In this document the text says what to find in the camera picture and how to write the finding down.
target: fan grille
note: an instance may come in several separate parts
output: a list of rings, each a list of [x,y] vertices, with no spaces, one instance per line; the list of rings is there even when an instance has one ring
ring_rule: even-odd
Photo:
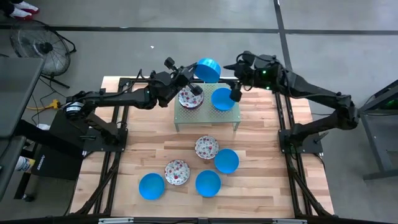
[[[39,21],[20,21],[13,25],[11,45],[19,57],[42,58],[43,75],[58,76],[68,70],[70,52],[62,37]]]

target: concrete floor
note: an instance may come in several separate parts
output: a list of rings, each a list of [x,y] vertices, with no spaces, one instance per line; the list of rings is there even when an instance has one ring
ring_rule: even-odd
[[[271,0],[31,0],[41,8],[36,18],[51,25],[110,27],[199,27],[277,29]],[[395,0],[279,0],[286,29],[397,30]],[[69,90],[54,87],[64,95],[97,90],[106,75],[145,74],[165,69],[168,56],[177,65],[202,57],[220,64],[234,62],[243,50],[275,54],[283,61],[278,34],[189,33],[189,32],[60,32],[72,40],[78,52],[60,81]],[[367,98],[397,79],[397,35],[288,35],[292,66],[307,81],[333,91],[351,94],[361,106]],[[0,53],[13,56],[8,31],[0,30]],[[233,74],[223,70],[223,76]],[[50,90],[39,82],[36,100]],[[44,100],[49,103],[52,97]],[[314,113],[330,109],[310,103]],[[30,120],[33,111],[26,111]],[[50,124],[53,111],[40,116]],[[398,177],[364,182],[364,174],[377,171],[364,129],[332,130],[322,140],[326,176],[335,213],[345,218],[398,222]],[[0,219],[9,220],[63,215],[74,182],[35,179],[29,190],[37,200],[25,203],[12,199],[20,174],[12,178],[0,202]],[[68,192],[66,197],[59,192]]]

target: red shoe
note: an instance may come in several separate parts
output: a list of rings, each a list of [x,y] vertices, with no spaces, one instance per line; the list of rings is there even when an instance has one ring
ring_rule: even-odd
[[[37,14],[40,11],[39,8],[33,6],[29,3],[26,3],[24,1],[21,3],[18,3],[18,4],[14,4],[14,6],[18,9],[22,9],[23,11],[29,12],[31,14]]]
[[[14,12],[10,14],[10,17],[18,19],[18,20],[32,20],[33,16],[29,12],[25,12],[23,10],[14,8]]]

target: bowl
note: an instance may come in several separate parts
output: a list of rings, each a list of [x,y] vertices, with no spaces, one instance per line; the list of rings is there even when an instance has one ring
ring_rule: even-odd
[[[211,58],[202,58],[195,67],[195,75],[206,83],[216,83],[220,79],[221,67]]]
[[[139,182],[139,193],[147,200],[156,200],[164,192],[164,180],[161,175],[150,173]]]
[[[214,163],[220,172],[230,174],[238,168],[239,157],[233,150],[223,149],[217,153]]]
[[[205,92],[202,91],[200,95],[195,96],[189,86],[182,88],[178,93],[178,101],[180,102],[181,106],[186,109],[196,109],[198,108],[205,99]]]
[[[211,95],[211,103],[220,111],[228,111],[235,105],[235,101],[229,97],[230,94],[229,88],[219,88]]]
[[[202,159],[214,158],[219,148],[217,140],[211,136],[202,136],[195,143],[195,152]]]
[[[221,188],[221,179],[216,172],[204,170],[198,175],[195,187],[200,195],[213,197]]]
[[[189,179],[190,173],[188,164],[181,159],[170,161],[164,169],[167,182],[176,186],[184,184]]]

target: desk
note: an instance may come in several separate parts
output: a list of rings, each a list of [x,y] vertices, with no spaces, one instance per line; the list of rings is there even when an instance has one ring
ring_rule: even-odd
[[[102,88],[117,91],[119,78],[104,77]],[[136,84],[134,88],[143,86],[145,84]],[[241,124],[235,133],[231,124],[189,124],[177,133],[173,104],[171,102],[168,108],[157,106],[153,110],[130,107],[129,138],[122,153],[112,216],[294,217],[285,157],[279,152],[277,131],[280,128],[275,96],[270,91],[253,89],[243,92],[239,103]],[[296,122],[311,122],[307,100],[292,100],[292,106]],[[96,110],[96,114],[108,122],[112,113],[113,108]],[[195,141],[206,134],[214,136],[220,148],[234,149],[240,160],[236,172],[220,174],[222,188],[213,198],[203,198],[195,190],[195,179],[200,171],[216,170],[213,160],[206,161],[195,154]],[[94,152],[83,161],[71,212],[81,208],[97,187],[103,156],[102,152]],[[302,158],[309,189],[325,209],[333,213],[321,162],[314,155],[303,154]],[[164,167],[173,159],[183,159],[189,164],[191,177],[188,182],[179,187],[166,184],[160,199],[144,200],[138,192],[140,179],[150,172],[163,175]],[[298,194],[303,210],[300,190]]]

